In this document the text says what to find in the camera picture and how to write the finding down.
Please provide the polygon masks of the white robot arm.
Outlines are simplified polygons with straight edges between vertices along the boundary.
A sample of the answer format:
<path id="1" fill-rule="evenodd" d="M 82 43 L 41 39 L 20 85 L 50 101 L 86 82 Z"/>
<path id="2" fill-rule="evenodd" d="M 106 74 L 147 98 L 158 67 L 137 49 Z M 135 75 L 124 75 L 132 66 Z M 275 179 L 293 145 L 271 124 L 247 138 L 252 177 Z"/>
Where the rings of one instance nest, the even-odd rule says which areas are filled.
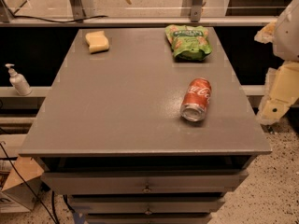
<path id="1" fill-rule="evenodd" d="M 264 96 L 257 120 L 272 125 L 299 99 L 299 0 L 292 0 L 276 21 L 262 28 L 254 40 L 271 43 L 275 56 L 283 60 L 278 68 L 269 68 L 265 76 Z"/>

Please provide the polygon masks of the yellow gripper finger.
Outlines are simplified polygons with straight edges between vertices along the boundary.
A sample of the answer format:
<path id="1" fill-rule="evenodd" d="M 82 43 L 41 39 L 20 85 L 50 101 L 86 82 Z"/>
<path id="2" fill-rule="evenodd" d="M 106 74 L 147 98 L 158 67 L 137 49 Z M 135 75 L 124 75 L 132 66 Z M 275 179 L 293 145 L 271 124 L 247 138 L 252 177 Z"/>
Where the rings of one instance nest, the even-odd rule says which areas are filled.
<path id="1" fill-rule="evenodd" d="M 269 68 L 256 119 L 262 125 L 277 123 L 298 99 L 299 62 L 284 62 L 278 69 Z"/>

